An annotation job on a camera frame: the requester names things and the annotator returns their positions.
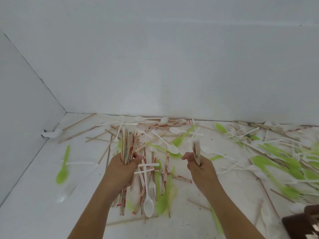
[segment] white wall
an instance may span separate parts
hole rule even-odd
[[[0,29],[0,205],[65,110]]]
[[[319,123],[319,0],[0,0],[68,112]]]

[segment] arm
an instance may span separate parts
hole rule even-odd
[[[132,183],[134,172],[143,159],[138,153],[134,157],[128,165],[122,163],[121,154],[112,158],[68,239],[103,238],[108,211],[113,201],[125,185]]]
[[[227,239],[265,239],[227,196],[210,160],[201,156],[199,167],[193,153],[186,153],[182,159],[187,159],[193,180],[213,207]]]

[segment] person's left hand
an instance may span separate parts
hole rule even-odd
[[[112,158],[106,168],[103,183],[114,199],[124,186],[132,184],[134,172],[143,159],[137,152],[133,157],[134,159],[128,165],[124,165],[119,153]]]

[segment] hand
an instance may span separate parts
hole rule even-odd
[[[187,168],[192,173],[195,185],[197,185],[206,198],[212,190],[221,188],[213,163],[209,159],[201,156],[200,167],[195,162],[194,153],[185,153],[181,159],[188,161]]]
[[[134,159],[128,165],[124,165],[119,153],[112,158],[106,168],[103,182],[113,200],[126,185],[132,184],[134,172],[143,159],[137,152],[133,157]]]

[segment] person's right hand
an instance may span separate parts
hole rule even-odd
[[[200,167],[195,163],[194,153],[187,152],[181,159],[187,160],[187,168],[192,173],[195,185],[197,185],[206,198],[212,190],[221,188],[213,163],[209,159],[201,156]]]

